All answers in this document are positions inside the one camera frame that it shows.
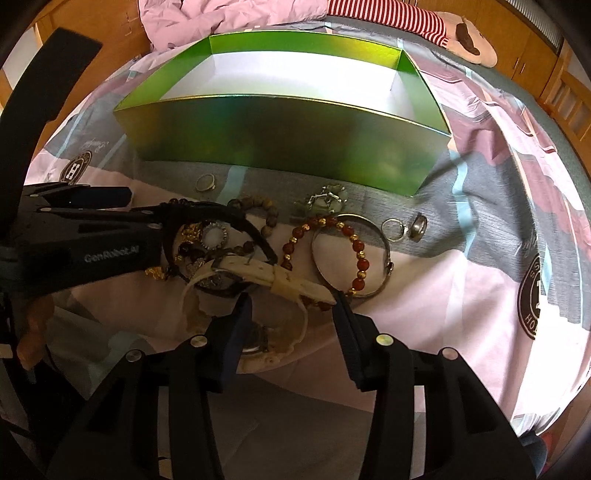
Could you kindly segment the person left hand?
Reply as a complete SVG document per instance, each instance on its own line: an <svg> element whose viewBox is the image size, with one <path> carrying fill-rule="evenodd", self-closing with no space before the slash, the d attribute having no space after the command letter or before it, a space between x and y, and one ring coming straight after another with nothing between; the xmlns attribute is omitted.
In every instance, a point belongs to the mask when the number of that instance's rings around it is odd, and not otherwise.
<svg viewBox="0 0 591 480"><path fill-rule="evenodd" d="M31 371L45 355L47 323L54 310L51 295L36 299L27 308L27 328L17 346L18 359L26 371Z"/></svg>

